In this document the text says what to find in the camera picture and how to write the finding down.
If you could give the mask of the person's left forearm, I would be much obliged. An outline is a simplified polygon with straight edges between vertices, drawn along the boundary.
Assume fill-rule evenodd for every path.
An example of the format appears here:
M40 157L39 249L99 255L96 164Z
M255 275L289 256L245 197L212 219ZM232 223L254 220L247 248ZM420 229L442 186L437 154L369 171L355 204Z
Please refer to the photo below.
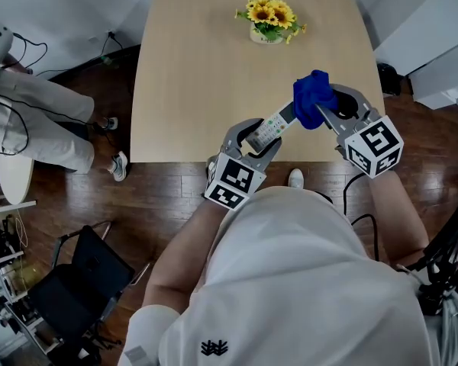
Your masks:
M157 259L147 282L144 307L161 305L183 313L205 267L228 209L204 201Z

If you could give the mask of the black equipment rig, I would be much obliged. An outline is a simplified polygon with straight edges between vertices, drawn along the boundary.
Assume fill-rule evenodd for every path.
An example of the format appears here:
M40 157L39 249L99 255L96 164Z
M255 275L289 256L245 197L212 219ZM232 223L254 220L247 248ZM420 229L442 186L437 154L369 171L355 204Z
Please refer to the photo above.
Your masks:
M428 284L420 286L419 303L424 314L434 316L447 296L458 294L458 208L424 250Z

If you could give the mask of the small white cabinet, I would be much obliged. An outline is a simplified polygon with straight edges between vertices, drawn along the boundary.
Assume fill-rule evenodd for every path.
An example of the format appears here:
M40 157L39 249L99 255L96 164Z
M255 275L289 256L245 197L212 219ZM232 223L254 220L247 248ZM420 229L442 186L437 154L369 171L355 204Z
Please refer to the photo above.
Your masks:
M408 76L413 99L436 110L458 99L458 47L437 57Z

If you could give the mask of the person's right forearm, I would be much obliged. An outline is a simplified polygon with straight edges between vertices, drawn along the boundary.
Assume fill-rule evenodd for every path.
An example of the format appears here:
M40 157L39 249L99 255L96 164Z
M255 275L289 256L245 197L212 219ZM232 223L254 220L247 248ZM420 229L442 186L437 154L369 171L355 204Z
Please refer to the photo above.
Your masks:
M394 171L369 180L376 222L392 266L417 262L429 244L427 230L402 181Z

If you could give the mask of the white round side table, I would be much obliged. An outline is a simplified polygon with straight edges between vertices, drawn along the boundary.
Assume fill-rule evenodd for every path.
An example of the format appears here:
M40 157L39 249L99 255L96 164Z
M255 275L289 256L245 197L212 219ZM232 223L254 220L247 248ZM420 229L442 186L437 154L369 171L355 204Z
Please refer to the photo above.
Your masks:
M33 170L33 159L22 155L6 156L0 154L1 196L8 202L0 206L0 214L37 205L35 200L25 200Z

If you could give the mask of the large white cabinet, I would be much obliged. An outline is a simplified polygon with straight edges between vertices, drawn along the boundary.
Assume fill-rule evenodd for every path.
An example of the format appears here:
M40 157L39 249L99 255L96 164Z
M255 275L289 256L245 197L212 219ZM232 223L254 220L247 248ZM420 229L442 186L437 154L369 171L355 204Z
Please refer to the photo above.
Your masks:
M407 75L458 46L458 0L425 0L374 51Z

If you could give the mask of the potted yellow sunflowers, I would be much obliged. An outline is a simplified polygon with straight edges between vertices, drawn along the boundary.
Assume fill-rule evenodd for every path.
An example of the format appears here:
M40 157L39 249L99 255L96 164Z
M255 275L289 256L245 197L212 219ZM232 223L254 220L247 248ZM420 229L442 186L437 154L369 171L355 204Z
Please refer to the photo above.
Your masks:
M234 17L250 23L250 39L258 44L289 44L307 30L284 0L248 0L245 9L236 10Z

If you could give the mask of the person's white shirt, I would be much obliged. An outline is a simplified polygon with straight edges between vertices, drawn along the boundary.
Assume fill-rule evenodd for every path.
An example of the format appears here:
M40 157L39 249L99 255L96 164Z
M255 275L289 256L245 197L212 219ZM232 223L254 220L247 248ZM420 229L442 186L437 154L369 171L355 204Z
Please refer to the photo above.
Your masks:
M404 273L310 191L259 191L221 225L189 307L130 319L118 366L440 366Z

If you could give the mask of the blue cloth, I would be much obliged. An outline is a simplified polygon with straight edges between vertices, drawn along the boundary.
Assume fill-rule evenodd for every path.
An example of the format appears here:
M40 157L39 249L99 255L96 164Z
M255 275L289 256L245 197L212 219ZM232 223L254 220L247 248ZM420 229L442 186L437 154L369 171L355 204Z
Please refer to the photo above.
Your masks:
M310 75L293 84L294 114L307 130L317 129L324 122L317 104L332 111L338 109L337 96L329 82L328 73L315 69Z

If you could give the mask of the black bin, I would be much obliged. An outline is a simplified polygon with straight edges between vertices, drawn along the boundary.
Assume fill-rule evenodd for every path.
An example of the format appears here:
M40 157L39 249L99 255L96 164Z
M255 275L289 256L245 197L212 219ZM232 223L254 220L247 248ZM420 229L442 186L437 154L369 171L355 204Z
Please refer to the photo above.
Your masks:
M400 95L402 77L395 68L387 63L377 63L377 69L383 96Z

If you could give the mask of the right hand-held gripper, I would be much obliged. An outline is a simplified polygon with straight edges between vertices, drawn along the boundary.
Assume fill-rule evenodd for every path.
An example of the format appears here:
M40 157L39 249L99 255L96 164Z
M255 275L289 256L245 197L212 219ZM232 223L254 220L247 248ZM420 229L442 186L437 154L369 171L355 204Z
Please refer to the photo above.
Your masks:
M404 141L395 125L382 116L356 89L331 84L337 99L335 111L320 104L327 127L337 136L336 150L370 178L394 167L401 158Z

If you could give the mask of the black chair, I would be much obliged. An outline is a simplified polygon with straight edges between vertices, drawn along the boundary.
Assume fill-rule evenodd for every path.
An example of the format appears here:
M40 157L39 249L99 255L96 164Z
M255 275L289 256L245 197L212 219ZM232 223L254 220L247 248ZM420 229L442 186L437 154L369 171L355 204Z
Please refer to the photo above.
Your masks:
M105 241L112 225L85 225L58 238L50 272L28 291L34 309L67 345L86 338L107 350L122 344L98 329L151 264L139 272L129 266Z

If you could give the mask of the white remote control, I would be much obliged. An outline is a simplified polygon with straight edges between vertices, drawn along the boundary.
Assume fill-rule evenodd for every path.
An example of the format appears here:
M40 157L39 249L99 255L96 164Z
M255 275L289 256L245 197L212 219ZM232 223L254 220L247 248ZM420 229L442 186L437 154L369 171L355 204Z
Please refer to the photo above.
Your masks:
M294 112L293 101L290 101L270 117L266 118L264 122L246 138L246 141L253 151L260 153L272 141L281 137L281 135L296 121L297 118Z

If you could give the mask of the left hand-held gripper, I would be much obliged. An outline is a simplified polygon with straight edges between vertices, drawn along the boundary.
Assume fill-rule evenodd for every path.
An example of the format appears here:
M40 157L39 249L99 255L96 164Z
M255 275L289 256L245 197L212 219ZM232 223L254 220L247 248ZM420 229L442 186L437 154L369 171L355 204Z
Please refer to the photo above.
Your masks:
M273 140L260 153L243 155L243 141L261 124L262 118L250 118L233 125L226 133L219 153L208 162L208 181L204 197L228 210L239 210L266 179L265 169L282 145Z

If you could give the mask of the person's right white shoe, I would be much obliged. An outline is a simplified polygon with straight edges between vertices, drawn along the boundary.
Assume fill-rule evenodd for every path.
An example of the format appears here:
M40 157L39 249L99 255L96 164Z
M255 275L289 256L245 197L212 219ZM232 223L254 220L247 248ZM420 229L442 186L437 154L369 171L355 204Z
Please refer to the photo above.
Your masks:
M303 189L305 184L305 177L301 169L291 170L288 178L288 186L290 188Z

